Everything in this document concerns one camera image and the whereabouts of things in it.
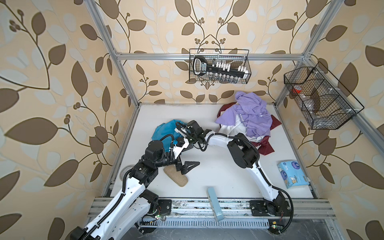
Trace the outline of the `teal cloth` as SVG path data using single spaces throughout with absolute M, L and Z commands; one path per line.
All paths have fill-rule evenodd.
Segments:
M 175 140 L 179 137 L 182 137 L 182 134 L 175 131 L 175 129 L 177 128 L 176 122 L 180 122 L 181 124 L 185 124 L 184 122 L 182 122 L 180 120 L 171 120 L 167 123 L 163 123 L 163 124 L 157 126 L 153 135 L 152 135 L 152 141 L 155 141 L 155 140 L 161 141 L 162 138 L 166 135 L 173 135 Z M 170 151 L 171 140 L 172 140 L 171 137 L 166 137 L 164 140 L 162 140 L 165 152 Z

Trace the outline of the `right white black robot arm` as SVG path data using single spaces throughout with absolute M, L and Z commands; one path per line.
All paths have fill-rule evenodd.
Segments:
M 263 202 L 251 204 L 252 212 L 258 211 L 271 217 L 277 217 L 276 223 L 270 223 L 272 235 L 282 235 L 290 227 L 294 217 L 294 205 L 287 191 L 274 186 L 260 164 L 260 153 L 244 134 L 235 136 L 203 130 L 196 121 L 188 124 L 176 122 L 176 132 L 187 139 L 191 146 L 197 144 L 198 149 L 206 151 L 209 146 L 228 149 L 235 164 L 249 171 L 256 182 Z

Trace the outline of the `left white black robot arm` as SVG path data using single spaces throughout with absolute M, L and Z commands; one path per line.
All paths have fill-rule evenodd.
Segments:
M 171 143 L 167 152 L 162 140 L 149 142 L 138 163 L 124 174 L 120 193 L 86 227 L 76 227 L 70 233 L 71 240 L 120 240 L 144 216 L 159 211 L 158 195 L 148 190 L 159 168 L 173 165 L 184 175 L 200 164 L 182 163 L 180 158 L 184 149 L 196 143 L 195 139 L 188 135 L 168 137 Z

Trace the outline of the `white cloth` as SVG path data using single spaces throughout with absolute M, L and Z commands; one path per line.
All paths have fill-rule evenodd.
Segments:
M 221 128 L 219 130 L 219 133 L 229 135 L 229 136 L 235 136 L 239 133 L 244 134 L 247 139 L 251 142 L 259 143 L 263 140 L 265 136 L 259 136 L 259 137 L 249 137 L 247 135 L 247 127 L 242 122 L 241 115 L 236 115 L 236 121 L 233 126 L 225 126 L 221 125 Z

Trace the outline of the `purple cloth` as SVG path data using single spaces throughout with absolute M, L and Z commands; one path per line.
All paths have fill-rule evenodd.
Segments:
M 246 128 L 248 137 L 269 136 L 273 123 L 267 102 L 255 93 L 236 92 L 236 103 L 216 120 L 221 126 L 235 126 L 237 120 Z

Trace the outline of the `maroon cloth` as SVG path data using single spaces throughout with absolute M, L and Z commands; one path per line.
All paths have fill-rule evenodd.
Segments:
M 233 106 L 235 104 L 237 104 L 237 103 L 232 102 L 232 103 L 223 105 L 220 108 L 220 110 L 217 114 L 217 117 L 219 118 L 227 109 L 229 109 L 231 106 Z M 273 122 L 272 122 L 272 125 L 270 127 L 270 130 L 272 131 L 276 127 L 280 126 L 282 123 L 274 115 L 271 115 L 271 117 L 272 117 Z M 271 144 L 269 143 L 269 139 L 270 139 L 270 136 L 265 136 L 261 142 L 259 142 L 259 143 L 251 142 L 251 143 L 253 146 L 258 148 L 259 153 L 261 155 L 266 156 L 266 155 L 271 154 L 275 151 L 272 148 Z

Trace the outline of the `tan oval sponge pad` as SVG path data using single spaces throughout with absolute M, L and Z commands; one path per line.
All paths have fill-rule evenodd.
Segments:
M 177 171 L 174 165 L 164 167 L 164 173 L 179 187 L 184 187 L 188 183 L 188 178 Z

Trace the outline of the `light blue rectangular block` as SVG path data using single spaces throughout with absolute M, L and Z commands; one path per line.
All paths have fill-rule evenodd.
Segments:
M 224 214 L 221 209 L 218 197 L 216 195 L 215 189 L 213 187 L 209 187 L 207 189 L 207 196 L 211 205 L 212 212 L 217 222 L 224 220 Z

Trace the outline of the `black tool with white bits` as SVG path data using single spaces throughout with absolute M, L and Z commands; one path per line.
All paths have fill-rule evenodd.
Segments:
M 248 80 L 252 71 L 247 57 L 234 55 L 192 55 L 189 72 L 205 80 Z

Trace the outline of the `blue tissue pack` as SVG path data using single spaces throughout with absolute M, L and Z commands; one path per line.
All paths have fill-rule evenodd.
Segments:
M 277 166 L 288 189 L 310 185 L 298 161 L 284 161 Z

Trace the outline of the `red capped item in basket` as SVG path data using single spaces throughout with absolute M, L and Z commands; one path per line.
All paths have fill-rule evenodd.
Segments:
M 292 88 L 292 93 L 295 95 L 299 95 L 302 92 L 303 88 L 300 85 L 294 85 Z

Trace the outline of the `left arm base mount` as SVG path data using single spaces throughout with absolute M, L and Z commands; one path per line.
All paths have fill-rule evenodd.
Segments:
M 168 216 L 172 211 L 172 203 L 171 199 L 160 199 L 149 202 L 150 210 L 146 214 L 146 216 L 155 217 L 155 216 Z

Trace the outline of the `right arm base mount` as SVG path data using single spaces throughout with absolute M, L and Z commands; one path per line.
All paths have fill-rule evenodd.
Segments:
M 279 208 L 272 204 L 267 204 L 264 200 L 249 201 L 250 210 L 253 217 L 290 217 L 292 208 L 288 201 L 285 201 Z

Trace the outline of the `aluminium frame rails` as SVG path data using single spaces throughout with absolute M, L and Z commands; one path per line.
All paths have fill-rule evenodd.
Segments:
M 384 237 L 383 1 L 96 1 L 134 105 L 253 93 L 348 240 Z

